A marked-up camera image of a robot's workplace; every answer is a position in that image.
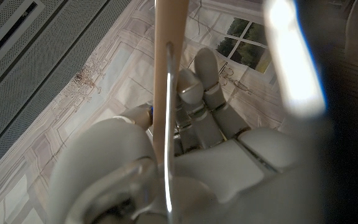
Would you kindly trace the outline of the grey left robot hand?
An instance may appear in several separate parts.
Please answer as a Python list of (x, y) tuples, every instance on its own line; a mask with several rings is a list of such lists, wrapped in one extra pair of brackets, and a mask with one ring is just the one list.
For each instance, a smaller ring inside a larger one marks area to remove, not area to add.
[(263, 4), (296, 136), (250, 128), (214, 53), (180, 68), (188, 1), (155, 2), (154, 99), (92, 125), (58, 160), (50, 223), (323, 223), (316, 125), (326, 105), (293, 1)]

